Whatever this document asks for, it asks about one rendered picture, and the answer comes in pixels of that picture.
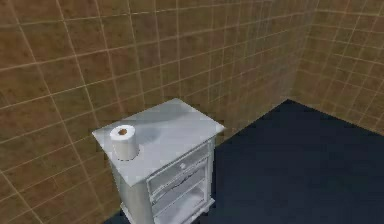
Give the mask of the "white bedside cabinet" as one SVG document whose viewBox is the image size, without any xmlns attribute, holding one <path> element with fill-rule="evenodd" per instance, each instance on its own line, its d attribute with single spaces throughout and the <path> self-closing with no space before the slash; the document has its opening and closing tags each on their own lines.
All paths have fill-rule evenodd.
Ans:
<svg viewBox="0 0 384 224">
<path fill-rule="evenodd" d="M 136 129 L 132 160 L 118 160 L 113 150 L 110 132 L 120 125 Z M 215 138 L 224 129 L 174 98 L 93 132 L 130 224 L 191 224 L 209 211 Z"/>
</svg>

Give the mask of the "white toilet paper roll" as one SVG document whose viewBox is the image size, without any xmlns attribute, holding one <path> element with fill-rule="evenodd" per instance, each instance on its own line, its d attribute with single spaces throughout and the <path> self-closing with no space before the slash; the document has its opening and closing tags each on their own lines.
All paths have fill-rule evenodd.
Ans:
<svg viewBox="0 0 384 224">
<path fill-rule="evenodd" d="M 120 125 L 110 132 L 113 150 L 118 160 L 132 160 L 139 154 L 136 129 L 131 125 Z"/>
</svg>

